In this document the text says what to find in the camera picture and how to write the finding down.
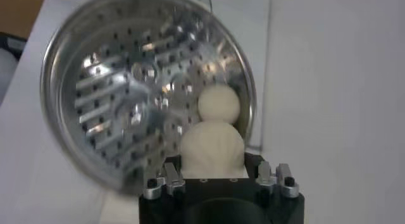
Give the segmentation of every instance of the white surface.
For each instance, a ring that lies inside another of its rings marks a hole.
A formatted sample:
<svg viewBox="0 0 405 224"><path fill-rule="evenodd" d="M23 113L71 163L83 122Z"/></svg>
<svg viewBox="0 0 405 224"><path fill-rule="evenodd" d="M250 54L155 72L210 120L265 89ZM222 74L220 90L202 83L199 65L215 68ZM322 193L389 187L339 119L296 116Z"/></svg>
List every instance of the white surface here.
<svg viewBox="0 0 405 224"><path fill-rule="evenodd" d="M180 145L185 178L240 178L245 145L238 131L222 121L203 121L187 131Z"/></svg>
<svg viewBox="0 0 405 224"><path fill-rule="evenodd" d="M209 86L198 97L198 112L203 121L217 120L233 124L240 113L238 95L227 85Z"/></svg>
<svg viewBox="0 0 405 224"><path fill-rule="evenodd" d="M0 108L2 224L98 223L100 220L106 191L82 175L61 152L44 123L39 95L42 58L49 40L63 20L86 1L44 0ZM258 80L263 79L268 0L213 2L215 14L227 18L225 25L247 51L251 66L256 68L255 76L259 75ZM246 24L240 22L242 15ZM256 81L256 85L261 104L263 83L260 85ZM260 124L261 118L258 118L255 129L260 130ZM260 144L260 131L256 131L252 139ZM103 213L101 221L110 220L106 215L107 218Z"/></svg>
<svg viewBox="0 0 405 224"><path fill-rule="evenodd" d="M404 223L405 0L272 0L264 144L310 223Z"/></svg>

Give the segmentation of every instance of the metal clip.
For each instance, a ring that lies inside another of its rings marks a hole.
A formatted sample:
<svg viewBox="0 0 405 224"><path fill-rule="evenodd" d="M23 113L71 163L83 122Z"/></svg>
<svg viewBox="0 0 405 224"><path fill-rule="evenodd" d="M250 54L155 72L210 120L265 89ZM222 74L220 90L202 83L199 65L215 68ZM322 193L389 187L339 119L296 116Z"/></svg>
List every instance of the metal clip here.
<svg viewBox="0 0 405 224"><path fill-rule="evenodd" d="M276 168L276 175L281 186L281 194L284 197L295 198L299 196L299 186L292 177L288 164L280 163Z"/></svg>
<svg viewBox="0 0 405 224"><path fill-rule="evenodd" d="M273 193L274 187L277 184L277 177L274 177L271 174L271 167L267 161L260 162L256 183L260 184L260 186L266 187L270 194Z"/></svg>
<svg viewBox="0 0 405 224"><path fill-rule="evenodd" d="M166 188L169 195L173 195L176 190L185 192L185 181L182 174L177 173L173 163L165 163Z"/></svg>

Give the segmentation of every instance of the black object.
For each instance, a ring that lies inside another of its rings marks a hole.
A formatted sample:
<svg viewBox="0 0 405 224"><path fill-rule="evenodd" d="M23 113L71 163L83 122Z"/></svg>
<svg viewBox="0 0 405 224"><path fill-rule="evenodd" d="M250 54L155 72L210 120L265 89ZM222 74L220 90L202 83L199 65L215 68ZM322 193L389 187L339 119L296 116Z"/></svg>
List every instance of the black object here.
<svg viewBox="0 0 405 224"><path fill-rule="evenodd" d="M140 224L303 224L304 197L286 199L275 188L272 195L254 179L261 156L245 154L249 178L185 179L185 193L166 193L156 200L139 198Z"/></svg>
<svg viewBox="0 0 405 224"><path fill-rule="evenodd" d="M284 178L284 185L288 187L293 187L296 184L296 180L292 177L285 177Z"/></svg>
<svg viewBox="0 0 405 224"><path fill-rule="evenodd" d="M147 181L147 188L148 189L152 189L154 187L158 186L158 180L156 180L155 178L150 178Z"/></svg>
<svg viewBox="0 0 405 224"><path fill-rule="evenodd" d="M21 37L0 32L0 48L9 51L17 60L20 60L26 42Z"/></svg>

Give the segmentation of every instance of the metal bowl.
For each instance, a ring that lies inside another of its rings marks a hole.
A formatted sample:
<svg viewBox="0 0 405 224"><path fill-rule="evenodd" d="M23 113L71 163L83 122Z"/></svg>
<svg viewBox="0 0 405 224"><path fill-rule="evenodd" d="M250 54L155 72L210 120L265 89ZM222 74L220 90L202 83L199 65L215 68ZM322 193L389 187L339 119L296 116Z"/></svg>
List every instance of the metal bowl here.
<svg viewBox="0 0 405 224"><path fill-rule="evenodd" d="M139 193L200 121L205 86L231 86L234 124L250 136L256 105L246 58L225 27L193 0L92 0L51 40L42 110L63 149L91 177Z"/></svg>

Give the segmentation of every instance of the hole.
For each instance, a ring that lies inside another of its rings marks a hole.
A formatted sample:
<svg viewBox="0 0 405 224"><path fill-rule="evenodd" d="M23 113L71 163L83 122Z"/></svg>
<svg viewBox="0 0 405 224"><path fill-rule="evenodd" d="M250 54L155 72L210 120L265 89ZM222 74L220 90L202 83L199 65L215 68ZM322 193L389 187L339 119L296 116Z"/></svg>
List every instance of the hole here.
<svg viewBox="0 0 405 224"><path fill-rule="evenodd" d="M95 140L93 137L90 139L90 144L91 144L93 147L96 146L96 140Z"/></svg>
<svg viewBox="0 0 405 224"><path fill-rule="evenodd" d="M136 153L136 152L132 152L132 153L131 153L131 159L132 159L132 160L137 159L137 153Z"/></svg>
<svg viewBox="0 0 405 224"><path fill-rule="evenodd" d="M176 57L174 55L169 56L169 62L173 63L176 60Z"/></svg>

